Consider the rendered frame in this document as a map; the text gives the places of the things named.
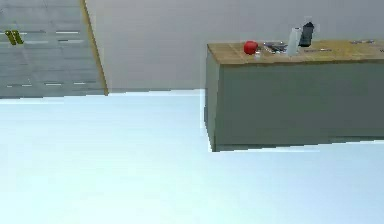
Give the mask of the red apple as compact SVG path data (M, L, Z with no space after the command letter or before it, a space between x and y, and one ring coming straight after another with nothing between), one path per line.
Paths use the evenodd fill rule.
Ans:
M246 41L243 45L243 51L248 55L253 55L256 53L258 48L258 43L256 41Z

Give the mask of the grey counter with wooden top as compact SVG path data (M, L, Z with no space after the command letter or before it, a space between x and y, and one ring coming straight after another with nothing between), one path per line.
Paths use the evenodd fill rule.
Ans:
M384 40L315 41L289 57L207 46L212 151L384 140Z

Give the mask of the grey cutlery piece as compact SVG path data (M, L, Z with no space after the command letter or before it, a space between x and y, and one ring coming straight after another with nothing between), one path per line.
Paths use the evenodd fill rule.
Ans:
M272 54L285 53L287 50L287 45L283 42L265 42L263 46Z

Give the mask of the white bottle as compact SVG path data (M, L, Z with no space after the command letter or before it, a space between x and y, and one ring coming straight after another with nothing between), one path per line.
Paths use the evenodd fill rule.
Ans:
M293 28L289 35L286 53L288 56L293 56L298 51L299 41L301 37L302 29L299 27Z

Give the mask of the black bottle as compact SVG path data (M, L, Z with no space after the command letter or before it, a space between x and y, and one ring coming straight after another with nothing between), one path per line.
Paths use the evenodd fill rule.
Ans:
M307 22L302 27L302 33L299 40L300 47L309 47L311 45L313 31L314 31L314 24L312 22Z

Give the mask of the grey room door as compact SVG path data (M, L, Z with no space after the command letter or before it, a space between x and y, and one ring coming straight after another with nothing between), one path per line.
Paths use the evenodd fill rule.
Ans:
M0 0L0 99L108 94L86 0Z

